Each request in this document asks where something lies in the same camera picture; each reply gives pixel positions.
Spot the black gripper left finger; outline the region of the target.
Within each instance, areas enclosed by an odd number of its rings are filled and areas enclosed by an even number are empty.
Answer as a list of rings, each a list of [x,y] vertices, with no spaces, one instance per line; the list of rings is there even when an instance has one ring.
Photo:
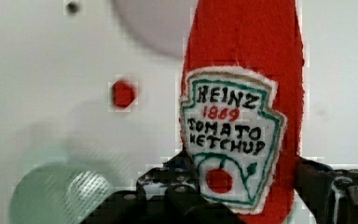
[[[180,153],[138,178],[135,190],[107,197],[83,224],[246,224],[222,203],[200,195],[193,161]]]

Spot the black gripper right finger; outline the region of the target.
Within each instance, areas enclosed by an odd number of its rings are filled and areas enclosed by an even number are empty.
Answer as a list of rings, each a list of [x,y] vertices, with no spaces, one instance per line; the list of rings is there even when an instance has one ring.
[[[295,190],[317,224],[358,224],[358,169],[299,158]]]

